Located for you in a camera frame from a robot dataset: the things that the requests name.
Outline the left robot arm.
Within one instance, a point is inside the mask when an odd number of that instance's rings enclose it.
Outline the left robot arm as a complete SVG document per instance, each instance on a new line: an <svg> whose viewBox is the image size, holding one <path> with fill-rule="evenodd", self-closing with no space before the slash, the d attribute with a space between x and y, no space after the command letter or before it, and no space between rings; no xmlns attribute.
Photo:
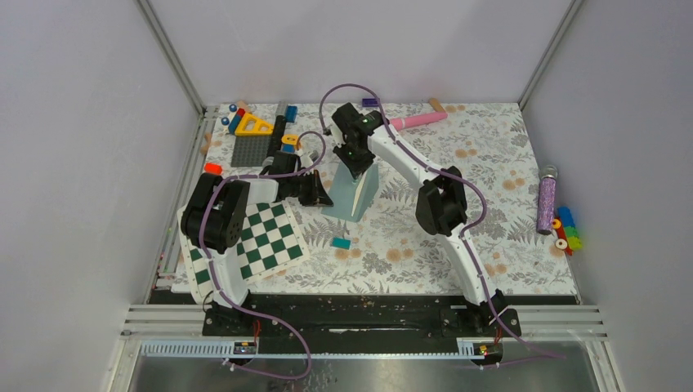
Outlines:
<svg viewBox="0 0 693 392"><path fill-rule="evenodd" d="M183 209L180 231L199 249L209 268L213 300L227 309L222 325L242 336L253 327L253 317L274 316L244 307L249 289L237 245L241 241L248 205L280 203L295 198L303 207L331 207L320 174L295 153L275 152L256 175L229 176L203 173Z"/></svg>

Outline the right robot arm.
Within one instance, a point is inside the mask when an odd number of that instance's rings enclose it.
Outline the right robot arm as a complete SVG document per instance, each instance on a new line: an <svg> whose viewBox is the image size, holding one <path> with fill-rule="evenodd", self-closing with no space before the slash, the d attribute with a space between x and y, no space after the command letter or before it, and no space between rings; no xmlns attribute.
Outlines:
<svg viewBox="0 0 693 392"><path fill-rule="evenodd" d="M500 327L507 304L502 292L490 287L469 232L473 224L467 219L466 190L473 184L456 167L444 168L418 152L377 110L361 114L347 103L336 109L332 120L341 133L333 151L352 177L364 174L380 158L417 190L416 220L445 249L472 310L471 330L491 335Z"/></svg>

